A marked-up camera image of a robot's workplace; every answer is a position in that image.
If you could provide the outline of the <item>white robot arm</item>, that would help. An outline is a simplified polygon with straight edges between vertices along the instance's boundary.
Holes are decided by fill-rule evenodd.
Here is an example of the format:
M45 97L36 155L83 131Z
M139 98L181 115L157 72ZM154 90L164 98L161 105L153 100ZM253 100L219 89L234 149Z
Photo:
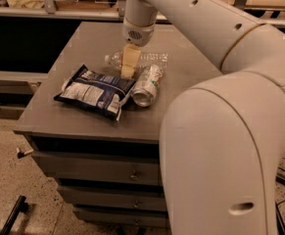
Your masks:
M278 235L285 34L219 0L126 0L123 31L138 31L145 45L157 13L222 72L178 95L162 122L172 235Z

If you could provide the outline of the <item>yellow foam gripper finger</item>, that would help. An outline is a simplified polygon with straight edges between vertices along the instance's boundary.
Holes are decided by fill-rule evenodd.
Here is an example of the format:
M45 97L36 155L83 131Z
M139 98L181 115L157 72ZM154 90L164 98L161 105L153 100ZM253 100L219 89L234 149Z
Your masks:
M134 76L136 65L139 61L141 50L134 44L127 44L122 52L121 73L122 78L131 79Z

